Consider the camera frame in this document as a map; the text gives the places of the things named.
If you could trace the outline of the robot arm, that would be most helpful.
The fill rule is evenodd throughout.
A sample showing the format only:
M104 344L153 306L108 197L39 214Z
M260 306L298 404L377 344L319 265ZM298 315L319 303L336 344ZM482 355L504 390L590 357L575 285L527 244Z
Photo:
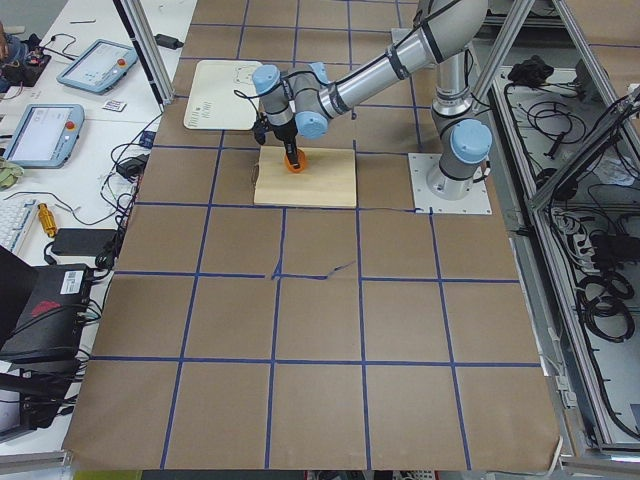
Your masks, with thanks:
M332 119L416 71L453 66L464 58L487 9L486 1L420 1L409 33L336 81L328 79L322 62L289 71L271 64L259 66L252 82L264 111L256 115L253 126L256 141L263 144L265 134L273 132L284 145L287 169L302 172L306 158L297 146L298 135L318 139Z

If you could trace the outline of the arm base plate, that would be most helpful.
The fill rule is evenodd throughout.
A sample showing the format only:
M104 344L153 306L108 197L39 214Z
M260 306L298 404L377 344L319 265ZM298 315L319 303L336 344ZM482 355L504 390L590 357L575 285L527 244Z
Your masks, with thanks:
M414 209L422 214L491 215L482 167L466 180L453 180L440 169L440 154L409 153Z

